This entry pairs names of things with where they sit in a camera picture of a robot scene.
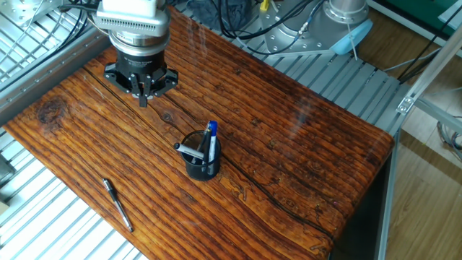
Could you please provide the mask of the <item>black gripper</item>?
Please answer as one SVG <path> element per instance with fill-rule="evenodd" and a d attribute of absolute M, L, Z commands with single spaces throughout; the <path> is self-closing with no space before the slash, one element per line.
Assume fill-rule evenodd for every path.
<path fill-rule="evenodd" d="M 148 97 L 158 98 L 178 84 L 178 72 L 167 69 L 164 51 L 133 56 L 117 50 L 117 62 L 105 67 L 104 76 L 122 92 L 138 98 L 142 108 L 147 107 Z"/>

